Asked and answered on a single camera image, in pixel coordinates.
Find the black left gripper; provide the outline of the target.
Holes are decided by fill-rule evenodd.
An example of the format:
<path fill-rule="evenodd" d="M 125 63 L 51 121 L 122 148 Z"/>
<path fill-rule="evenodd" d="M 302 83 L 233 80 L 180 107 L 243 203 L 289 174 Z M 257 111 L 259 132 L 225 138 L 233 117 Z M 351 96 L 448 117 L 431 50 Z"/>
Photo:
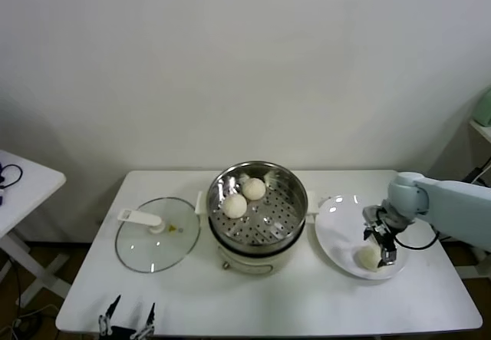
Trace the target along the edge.
<path fill-rule="evenodd" d="M 109 335 L 109 339 L 113 340 L 136 340 L 140 339 L 141 336 L 150 336 L 153 334 L 155 325 L 155 303 L 153 303 L 145 326 L 140 329 L 125 328 L 120 326 L 111 326 L 110 320 L 115 312 L 115 309 L 120 301 L 121 295 L 116 297 L 116 299 L 109 305 L 106 312 L 98 317 L 99 334 Z"/>

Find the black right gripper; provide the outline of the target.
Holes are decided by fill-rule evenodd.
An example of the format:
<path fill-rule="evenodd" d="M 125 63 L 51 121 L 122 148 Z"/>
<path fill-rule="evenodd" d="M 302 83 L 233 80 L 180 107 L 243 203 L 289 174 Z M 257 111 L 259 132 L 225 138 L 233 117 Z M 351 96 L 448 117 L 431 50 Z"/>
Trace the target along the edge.
<path fill-rule="evenodd" d="M 413 223 L 411 215 L 403 215 L 391 203 L 366 206 L 362 210 L 362 215 L 365 221 L 364 241 L 374 238 L 381 248 L 378 267 L 395 264 L 397 259 L 395 243 L 406 249 L 412 249 L 397 238 L 398 234 Z"/>

